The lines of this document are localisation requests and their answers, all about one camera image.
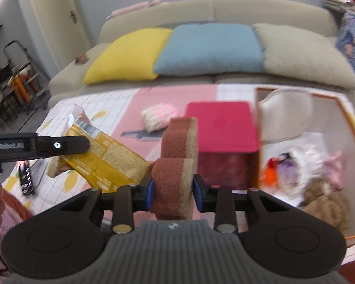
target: brown sponge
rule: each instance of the brown sponge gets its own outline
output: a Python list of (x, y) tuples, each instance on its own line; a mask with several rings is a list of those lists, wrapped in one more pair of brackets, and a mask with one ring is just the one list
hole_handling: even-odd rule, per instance
[(196, 128), (197, 130), (197, 118), (195, 117), (178, 117), (172, 118), (167, 128), (167, 131), (174, 130), (189, 130), (191, 128)]
[(151, 212), (158, 220), (191, 219), (194, 160), (159, 158), (152, 169), (155, 198)]
[(174, 130), (163, 133), (160, 156), (162, 158), (195, 159), (198, 155), (197, 131)]

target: gray rubber grip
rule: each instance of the gray rubber grip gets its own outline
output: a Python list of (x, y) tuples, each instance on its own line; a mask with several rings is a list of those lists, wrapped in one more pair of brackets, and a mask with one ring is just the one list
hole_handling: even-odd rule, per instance
[(5, 283), (347, 283), (336, 272), (306, 280), (273, 274), (247, 255), (236, 235), (213, 231), (205, 220), (174, 223), (178, 226), (168, 221), (144, 221), (132, 233), (112, 236), (102, 255), (85, 270), (72, 276), (45, 281), (13, 275)]

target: screw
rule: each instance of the screw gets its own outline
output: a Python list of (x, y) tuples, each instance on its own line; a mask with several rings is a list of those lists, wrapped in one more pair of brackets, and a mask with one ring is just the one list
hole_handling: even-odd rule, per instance
[(116, 234), (124, 235), (131, 232), (131, 226), (127, 224), (118, 224), (113, 227), (113, 231)]
[(179, 225), (175, 222), (172, 222), (168, 225), (169, 229), (177, 229)]
[(229, 223), (223, 223), (217, 226), (217, 230), (223, 234), (231, 234), (235, 232), (235, 226)]

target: beige sofa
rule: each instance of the beige sofa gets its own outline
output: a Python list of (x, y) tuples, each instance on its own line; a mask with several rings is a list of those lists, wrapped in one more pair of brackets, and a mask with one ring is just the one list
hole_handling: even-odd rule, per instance
[(265, 74), (233, 73), (184, 78), (158, 77), (155, 81), (113, 81), (90, 86), (83, 85), (86, 71), (117, 38), (145, 27), (175, 27), (187, 22), (283, 24), (317, 32), (328, 37), (331, 42), (335, 42), (338, 32), (334, 18), (327, 10), (288, 0), (184, 0), (161, 4), (108, 20), (101, 29), (100, 43), (87, 52), (89, 61), (84, 65), (76, 65), (72, 62), (51, 80), (52, 97), (49, 106), (53, 107), (59, 100), (73, 96), (130, 87), (172, 84), (266, 83), (308, 86), (343, 92), (348, 95), (355, 107), (355, 91)]

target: red box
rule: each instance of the red box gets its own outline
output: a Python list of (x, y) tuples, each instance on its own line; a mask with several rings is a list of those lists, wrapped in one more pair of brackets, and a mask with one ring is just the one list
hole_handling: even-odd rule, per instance
[(245, 190), (257, 176), (258, 133), (248, 102), (191, 102), (198, 119), (198, 173), (207, 185)]

